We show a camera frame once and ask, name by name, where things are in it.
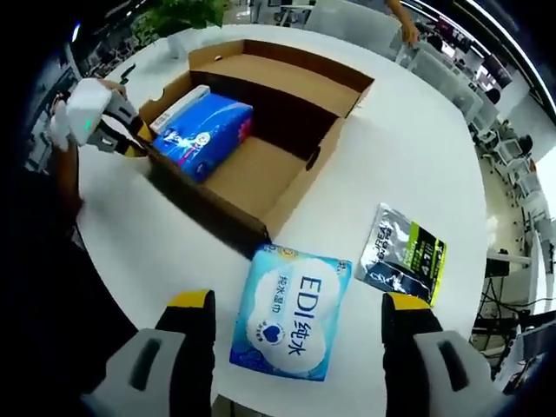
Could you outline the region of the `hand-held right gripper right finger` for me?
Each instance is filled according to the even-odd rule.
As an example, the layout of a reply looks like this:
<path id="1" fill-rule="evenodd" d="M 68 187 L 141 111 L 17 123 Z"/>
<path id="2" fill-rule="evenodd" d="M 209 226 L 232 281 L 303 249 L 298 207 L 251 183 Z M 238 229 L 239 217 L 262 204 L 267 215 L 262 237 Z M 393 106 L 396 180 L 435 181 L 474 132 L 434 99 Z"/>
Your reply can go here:
<path id="1" fill-rule="evenodd" d="M 387 416 L 491 416 L 504 394 L 487 360 L 412 295 L 382 297 Z"/>

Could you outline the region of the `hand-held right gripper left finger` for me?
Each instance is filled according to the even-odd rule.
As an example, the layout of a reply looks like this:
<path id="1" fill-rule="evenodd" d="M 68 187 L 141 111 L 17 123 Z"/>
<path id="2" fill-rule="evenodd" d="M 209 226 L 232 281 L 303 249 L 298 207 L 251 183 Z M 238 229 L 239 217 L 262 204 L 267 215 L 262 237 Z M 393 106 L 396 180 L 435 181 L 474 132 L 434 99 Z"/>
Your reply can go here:
<path id="1" fill-rule="evenodd" d="M 210 416 L 214 402 L 215 292 L 174 297 L 107 361 L 83 400 L 95 416 Z"/>

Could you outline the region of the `person's left hand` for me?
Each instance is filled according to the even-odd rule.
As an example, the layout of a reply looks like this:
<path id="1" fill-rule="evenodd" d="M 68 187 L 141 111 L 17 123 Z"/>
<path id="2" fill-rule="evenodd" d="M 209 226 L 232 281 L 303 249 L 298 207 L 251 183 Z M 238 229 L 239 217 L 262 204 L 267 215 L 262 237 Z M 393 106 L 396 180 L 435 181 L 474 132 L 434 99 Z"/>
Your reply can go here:
<path id="1" fill-rule="evenodd" d="M 125 88 L 124 85 L 120 84 L 120 83 L 116 83 L 110 80 L 106 80 L 106 79 L 102 79 L 102 78 L 98 78 L 97 81 L 99 83 L 101 83 L 104 87 L 106 87 L 107 89 L 116 91 L 118 94 L 120 94 L 125 100 L 128 99 L 127 97 L 127 90 Z"/>

